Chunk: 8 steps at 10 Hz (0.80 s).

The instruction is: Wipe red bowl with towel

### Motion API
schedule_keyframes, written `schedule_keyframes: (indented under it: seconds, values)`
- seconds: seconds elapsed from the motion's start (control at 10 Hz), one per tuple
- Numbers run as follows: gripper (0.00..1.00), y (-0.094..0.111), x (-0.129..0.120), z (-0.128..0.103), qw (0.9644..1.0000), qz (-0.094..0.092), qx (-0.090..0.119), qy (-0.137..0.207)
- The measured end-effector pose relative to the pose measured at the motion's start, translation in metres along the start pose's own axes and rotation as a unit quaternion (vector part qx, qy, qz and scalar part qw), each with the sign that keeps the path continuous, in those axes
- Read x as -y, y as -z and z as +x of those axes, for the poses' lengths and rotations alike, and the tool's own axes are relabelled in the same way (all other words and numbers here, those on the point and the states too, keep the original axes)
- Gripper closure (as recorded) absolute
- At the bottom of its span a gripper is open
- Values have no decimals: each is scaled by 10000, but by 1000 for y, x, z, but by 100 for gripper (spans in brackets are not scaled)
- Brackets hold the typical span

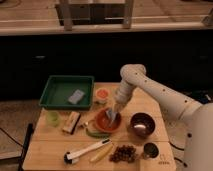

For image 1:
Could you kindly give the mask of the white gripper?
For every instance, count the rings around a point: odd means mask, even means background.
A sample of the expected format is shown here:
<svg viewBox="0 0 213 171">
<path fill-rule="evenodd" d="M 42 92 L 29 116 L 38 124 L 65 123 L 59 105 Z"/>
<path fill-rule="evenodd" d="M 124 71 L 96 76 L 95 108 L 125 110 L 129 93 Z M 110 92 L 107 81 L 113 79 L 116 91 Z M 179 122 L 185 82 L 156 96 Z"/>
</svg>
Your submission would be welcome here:
<svg viewBox="0 0 213 171">
<path fill-rule="evenodd" d="M 122 111 L 125 108 L 125 106 L 128 104 L 131 98 L 132 98 L 131 94 L 126 94 L 120 90 L 117 90 L 114 96 L 114 100 L 115 100 L 114 111 L 115 112 Z"/>
</svg>

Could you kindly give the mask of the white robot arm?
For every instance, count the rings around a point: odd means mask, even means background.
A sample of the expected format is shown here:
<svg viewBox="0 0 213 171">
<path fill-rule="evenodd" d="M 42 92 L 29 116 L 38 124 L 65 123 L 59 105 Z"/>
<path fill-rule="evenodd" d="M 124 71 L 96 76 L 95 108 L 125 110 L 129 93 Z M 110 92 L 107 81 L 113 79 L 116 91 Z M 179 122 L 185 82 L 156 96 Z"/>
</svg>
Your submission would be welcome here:
<svg viewBox="0 0 213 171">
<path fill-rule="evenodd" d="M 213 171 L 213 103 L 202 104 L 146 76 L 142 64 L 126 64 L 115 91 L 116 112 L 122 111 L 136 88 L 142 89 L 187 126 L 182 171 Z"/>
</svg>

